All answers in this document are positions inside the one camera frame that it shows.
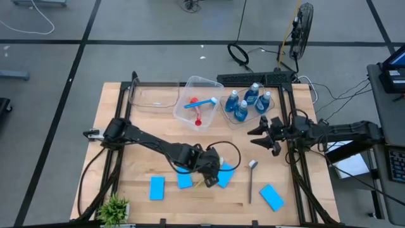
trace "blue foam piece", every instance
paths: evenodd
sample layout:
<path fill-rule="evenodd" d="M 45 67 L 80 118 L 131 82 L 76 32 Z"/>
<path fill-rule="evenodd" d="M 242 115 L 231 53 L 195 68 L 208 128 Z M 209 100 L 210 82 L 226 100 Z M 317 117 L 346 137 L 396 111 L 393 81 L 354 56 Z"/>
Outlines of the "blue foam piece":
<path fill-rule="evenodd" d="M 187 172 L 184 168 L 177 167 L 179 172 Z M 177 174 L 177 184 L 179 189 L 192 187 L 191 174 Z"/>
<path fill-rule="evenodd" d="M 284 200 L 277 194 L 273 186 L 269 184 L 260 191 L 260 194 L 275 212 L 284 205 Z"/>
<path fill-rule="evenodd" d="M 150 200 L 163 200 L 165 194 L 165 177 L 151 177 Z"/>
<path fill-rule="evenodd" d="M 221 167 L 221 169 L 223 169 L 223 170 L 228 170 L 228 169 L 231 169 L 231 168 L 233 168 L 233 167 L 226 164 L 225 162 L 222 164 L 222 167 Z M 219 178 L 220 181 L 218 182 L 218 185 L 223 187 L 223 188 L 226 188 L 227 184 L 230 181 L 230 179 L 234 175 L 234 172 L 235 172 L 235 170 L 233 170 L 233 171 L 219 171 L 218 178 Z"/>

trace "blue bottle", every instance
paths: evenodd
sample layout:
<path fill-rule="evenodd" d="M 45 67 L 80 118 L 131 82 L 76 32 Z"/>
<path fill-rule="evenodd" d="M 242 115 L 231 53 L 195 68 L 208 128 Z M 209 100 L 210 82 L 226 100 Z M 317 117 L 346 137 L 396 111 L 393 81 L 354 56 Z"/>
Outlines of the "blue bottle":
<path fill-rule="evenodd" d="M 245 93 L 244 100 L 247 102 L 248 105 L 253 105 L 254 102 L 257 100 L 258 96 L 259 96 L 259 85 L 257 83 L 253 83 L 253 85 Z"/>
<path fill-rule="evenodd" d="M 259 97 L 258 102 L 256 102 L 256 105 L 254 107 L 256 108 L 256 111 L 258 111 L 258 113 L 263 114 L 266 112 L 269 105 L 270 105 L 270 92 L 267 91 Z"/>
<path fill-rule="evenodd" d="M 225 104 L 225 111 L 233 111 L 235 109 L 235 106 L 238 105 L 238 100 L 238 91 L 233 90 L 227 100 L 227 103 Z"/>
<path fill-rule="evenodd" d="M 245 121 L 247 116 L 247 102 L 245 100 L 235 107 L 234 116 L 240 122 Z"/>

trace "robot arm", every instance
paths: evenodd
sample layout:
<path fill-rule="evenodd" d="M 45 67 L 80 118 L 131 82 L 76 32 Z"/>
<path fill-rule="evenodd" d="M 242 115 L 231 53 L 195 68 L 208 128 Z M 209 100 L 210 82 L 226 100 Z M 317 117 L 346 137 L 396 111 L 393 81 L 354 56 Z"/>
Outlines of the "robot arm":
<path fill-rule="evenodd" d="M 140 144 L 165 155 L 170 165 L 174 163 L 189 172 L 201 173 L 207 187 L 218 182 L 220 157 L 214 147 L 204 151 L 200 144 L 191 146 L 185 143 L 166 142 L 140 130 L 124 118 L 112 119 L 102 135 L 98 130 L 90 130 L 84 132 L 84 136 L 101 140 L 101 146 L 111 150 L 118 150 L 126 144 Z"/>
<path fill-rule="evenodd" d="M 252 139 L 251 142 L 267 149 L 273 148 L 273 156 L 278 156 L 281 151 L 277 141 L 291 140 L 295 148 L 309 151 L 312 146 L 318 143 L 353 140 L 375 144 L 383 139 L 378 125 L 369 121 L 329 125 L 323 120 L 316 124 L 308 117 L 295 116 L 289 126 L 285 126 L 278 117 L 272 118 L 271 122 L 272 124 L 269 127 L 267 118 L 262 116 L 259 127 L 249 131 L 247 134 L 261 135 L 265 132 L 266 137 Z"/>

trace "gray floor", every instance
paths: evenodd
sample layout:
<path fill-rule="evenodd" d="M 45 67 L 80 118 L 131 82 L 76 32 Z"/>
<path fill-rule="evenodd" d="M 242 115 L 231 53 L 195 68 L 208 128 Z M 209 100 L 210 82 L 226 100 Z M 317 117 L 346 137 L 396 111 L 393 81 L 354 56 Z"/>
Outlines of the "gray floor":
<path fill-rule="evenodd" d="M 0 25 L 0 40 L 80 40 L 95 1 L 68 0 L 65 9 L 43 5 L 40 8 L 56 26 L 54 33 L 20 34 Z M 310 41 L 383 42 L 365 0 L 310 2 L 315 9 Z M 405 2 L 373 2 L 391 40 L 402 42 L 405 31 L 398 13 Z M 200 4 L 201 11 L 188 14 L 174 0 L 102 0 L 89 39 L 234 40 L 243 0 L 206 0 Z M 282 40 L 294 5 L 294 1 L 248 1 L 240 39 Z M 0 2 L 0 20 L 19 29 L 43 32 L 49 28 L 35 10 L 28 6 L 16 7 L 5 0 Z M 256 47 L 243 46 L 245 50 Z M 276 46 L 263 47 L 277 50 Z M 0 172 L 4 183 L 0 185 L 0 227 L 12 226 L 15 222 L 77 49 L 78 45 L 0 44 L 0 69 L 26 70 L 31 74 L 28 82 L 0 79 L 0 97 L 11 98 L 14 105 L 0 132 Z M 249 56 L 249 66 L 255 72 L 271 71 L 277 65 L 272 53 L 256 51 Z M 383 61 L 388 56 L 386 47 L 309 46 L 299 62 L 299 75 L 329 86 L 338 96 L 366 78 L 368 64 Z M 87 149 L 81 132 L 93 124 L 102 84 L 129 80 L 132 70 L 145 81 L 185 81 L 191 75 L 215 79 L 221 73 L 245 72 L 228 55 L 226 45 L 86 45 L 25 225 L 68 221 Z M 320 95 L 315 103 L 317 110 L 332 98 L 324 88 L 316 87 L 316 90 Z M 320 111 L 318 119 L 327 118 L 342 103 L 335 102 Z M 379 123 L 370 92 L 354 98 L 330 122 L 359 120 Z M 343 222 L 366 227 L 395 227 L 386 220 L 376 221 L 365 215 L 372 211 L 370 192 L 352 182 L 338 180 L 333 170 L 331 178 Z"/>

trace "wooden tabletop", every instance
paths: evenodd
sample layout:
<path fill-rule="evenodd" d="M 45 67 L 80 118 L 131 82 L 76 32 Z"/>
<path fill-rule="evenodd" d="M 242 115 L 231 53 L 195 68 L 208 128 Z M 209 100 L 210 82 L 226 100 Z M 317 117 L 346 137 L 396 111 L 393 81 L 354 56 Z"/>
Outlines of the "wooden tabletop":
<path fill-rule="evenodd" d="M 294 84 L 294 98 L 297 108 L 304 110 L 316 121 L 308 85 Z M 104 84 L 94 127 L 105 129 L 114 117 L 120 83 Z M 226 87 L 225 94 L 233 88 Z M 266 116 L 268 119 L 282 116 L 277 89 L 269 88 L 275 107 Z M 288 112 L 288 95 L 285 93 Z M 228 186 L 206 188 L 204 184 L 197 188 L 179 189 L 177 174 L 171 169 L 166 158 L 140 145 L 126 146 L 118 186 L 118 195 L 129 199 L 130 214 L 128 223 L 157 224 L 166 219 L 168 224 L 233 224 L 249 225 L 258 220 L 260 225 L 299 225 L 296 198 L 292 184 L 290 166 L 285 162 L 287 145 L 281 143 L 280 156 L 272 156 L 271 151 L 250 143 L 257 136 L 248 136 L 247 131 L 258 126 L 259 120 L 253 120 L 243 127 L 231 129 L 220 108 L 213 123 L 206 132 L 197 132 L 184 127 L 171 113 L 146 112 L 133 106 L 130 120 L 145 132 L 171 143 L 200 143 L 204 148 L 213 142 L 231 141 L 242 153 L 242 163 L 235 171 Z M 237 163 L 237 152 L 227 144 L 215 146 L 225 162 Z M 100 142 L 90 142 L 83 168 L 101 150 Z M 82 190 L 82 211 L 98 193 L 103 174 L 106 153 L 101 155 L 86 173 Z M 314 153 L 306 153 L 312 190 L 324 209 L 335 220 L 339 220 L 332 185 L 325 159 Z M 253 173 L 252 204 L 248 203 L 249 166 L 251 160 L 258 161 Z M 165 176 L 165 198 L 162 201 L 149 200 L 149 185 L 152 176 Z M 192 174 L 194 185 L 202 178 L 201 174 Z M 271 184 L 283 198 L 285 204 L 274 212 L 259 194 L 267 184 Z M 302 192 L 306 220 L 309 221 L 307 200 Z M 71 219 L 77 218 L 77 199 L 72 208 Z"/>

